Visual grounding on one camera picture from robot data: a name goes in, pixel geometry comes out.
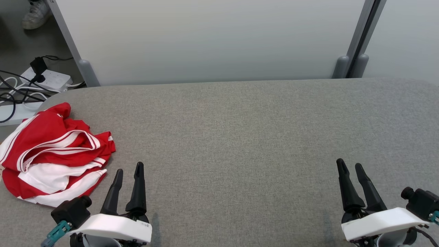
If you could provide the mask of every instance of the gray pole base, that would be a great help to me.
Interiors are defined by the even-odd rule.
[[[97,80],[97,77],[94,74],[90,62],[81,59],[79,60],[78,64],[81,67],[82,76],[84,78],[87,87],[99,87],[100,86],[99,81]]]
[[[340,79],[346,76],[346,70],[348,68],[349,57],[341,56],[337,59],[335,64],[334,73],[332,74],[333,79]]]
[[[369,61],[369,56],[366,54],[358,56],[355,61],[354,68],[352,69],[352,74],[350,78],[361,78],[366,69],[367,61]]]

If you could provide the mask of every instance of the white stripe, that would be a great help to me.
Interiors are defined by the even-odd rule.
[[[101,167],[101,164],[90,162],[81,167],[68,167],[53,163],[39,163],[29,167],[28,172],[20,172],[18,178],[44,193],[53,194],[65,190],[70,176],[80,176],[88,169]]]
[[[64,134],[62,137],[57,138],[56,140],[61,140],[62,138],[65,138],[64,140],[59,141],[58,143],[52,143],[53,141],[49,141],[49,142],[44,142],[41,144],[36,145],[35,147],[28,149],[26,151],[24,151],[20,157],[17,159],[17,170],[18,171],[24,171],[27,170],[27,168],[29,167],[30,162],[36,157],[36,155],[34,155],[32,158],[27,159],[25,162],[23,162],[24,157],[33,149],[36,148],[44,148],[44,147],[65,147],[67,145],[72,144],[76,138],[78,137],[79,133],[77,133],[76,131],[69,131],[66,134]]]
[[[0,145],[0,165],[6,160],[7,156],[9,155],[9,152],[11,151],[12,147],[14,146],[14,142],[17,139],[18,134],[26,128],[26,126],[29,125],[32,120],[34,120],[38,115],[35,115],[23,123],[21,123],[12,134],[10,134]]]
[[[97,183],[99,178],[102,177],[102,175],[106,172],[107,172],[106,169],[90,172],[89,174],[85,175],[81,180],[77,181],[70,188],[66,190],[50,195],[28,198],[25,199],[25,201],[32,203],[39,203],[51,207],[58,207],[64,201],[71,200],[75,197],[84,194],[88,189],[93,187]]]
[[[92,148],[81,148],[81,147],[66,148],[66,146],[72,144],[76,140],[78,135],[81,134],[81,133],[84,133],[87,136],[87,138],[88,138]],[[43,150],[43,151],[39,152],[38,154],[32,156],[31,158],[27,159],[26,161],[23,161],[24,157],[31,150],[36,149],[36,148],[43,148],[43,147],[51,147],[51,148]],[[52,140],[52,141],[49,141],[49,142],[41,143],[41,144],[39,144],[39,145],[37,145],[37,146],[35,146],[35,147],[33,147],[31,149],[28,149],[27,151],[23,152],[20,155],[19,159],[17,160],[17,170],[18,171],[27,172],[27,169],[28,169],[29,165],[31,164],[31,162],[33,161],[33,159],[35,159],[36,156],[38,156],[39,154],[44,153],[44,152],[50,152],[52,150],[60,150],[60,151],[62,151],[62,150],[71,150],[71,149],[76,149],[76,150],[83,149],[82,152],[84,152],[84,151],[88,151],[88,150],[95,150],[95,149],[98,149],[100,147],[101,147],[101,143],[99,142],[99,140],[96,137],[88,134],[85,131],[72,130],[72,131],[69,131],[66,134],[64,134],[62,137],[57,138],[56,140]]]
[[[105,162],[107,162],[106,160],[104,160],[104,159],[102,159],[102,158],[99,158],[99,157],[97,157],[97,158],[94,159],[93,161],[99,162],[99,163],[101,163],[101,164],[104,164]]]

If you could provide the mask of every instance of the teal connector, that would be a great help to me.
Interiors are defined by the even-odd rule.
[[[47,235],[47,238],[41,243],[41,247],[53,247],[66,232],[72,229],[72,225],[66,221],[61,221],[55,228]]]
[[[434,222],[436,225],[439,225],[439,211],[434,211],[428,216],[428,219]]]

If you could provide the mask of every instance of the white wall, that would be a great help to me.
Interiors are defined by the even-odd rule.
[[[364,0],[56,0],[101,85],[330,78]]]
[[[369,62],[363,77],[439,85],[438,11],[438,0],[387,0],[365,52]]]

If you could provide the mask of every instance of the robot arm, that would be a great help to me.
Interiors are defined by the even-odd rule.
[[[140,247],[151,242],[152,226],[146,216],[144,165],[138,162],[134,172],[131,200],[126,214],[117,213],[123,170],[119,169],[99,214],[90,216],[87,196],[65,201],[51,215],[58,226],[41,247],[52,247],[63,235],[70,235],[71,247]]]
[[[361,247],[411,245],[421,232],[416,226],[428,228],[439,225],[439,197],[430,191],[407,187],[401,196],[409,200],[406,208],[387,209],[372,181],[360,163],[355,165],[358,181],[367,201],[358,196],[349,178],[349,170],[342,159],[337,160],[343,210],[342,230],[346,240]]]

